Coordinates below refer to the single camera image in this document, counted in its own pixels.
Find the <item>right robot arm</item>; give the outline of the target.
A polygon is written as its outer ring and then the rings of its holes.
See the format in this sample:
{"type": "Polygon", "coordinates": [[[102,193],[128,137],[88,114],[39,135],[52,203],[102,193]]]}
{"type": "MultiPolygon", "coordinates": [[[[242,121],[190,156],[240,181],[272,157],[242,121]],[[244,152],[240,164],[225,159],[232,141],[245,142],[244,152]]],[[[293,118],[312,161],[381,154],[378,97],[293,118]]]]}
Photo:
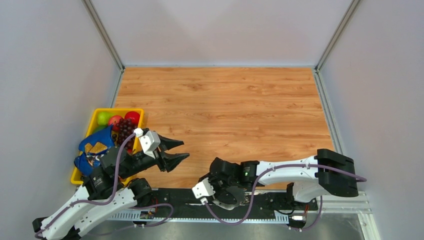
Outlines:
{"type": "Polygon", "coordinates": [[[291,161],[244,161],[232,163],[215,158],[193,188],[201,201],[232,210],[245,203],[245,192],[256,187],[287,183],[286,204],[298,209],[320,196],[357,197],[358,182],[366,182],[355,173],[354,160],[330,149],[318,149],[316,155],[291,161]]]}

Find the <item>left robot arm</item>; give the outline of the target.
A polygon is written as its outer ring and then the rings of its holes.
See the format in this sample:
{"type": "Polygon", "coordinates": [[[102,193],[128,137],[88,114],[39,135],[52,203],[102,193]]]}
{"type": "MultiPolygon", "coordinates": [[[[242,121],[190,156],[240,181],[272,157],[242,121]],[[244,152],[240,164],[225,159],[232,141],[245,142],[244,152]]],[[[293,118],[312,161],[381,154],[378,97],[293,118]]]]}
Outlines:
{"type": "Polygon", "coordinates": [[[39,240],[79,240],[81,237],[120,211],[153,210],[174,207],[160,203],[144,178],[128,184],[123,179],[157,166],[162,172],[174,170],[189,153],[168,154],[182,146],[182,140],[163,137],[147,128],[137,128],[123,142],[108,148],[100,157],[100,165],[84,177],[73,196],[55,213],[32,222],[39,240]]]}

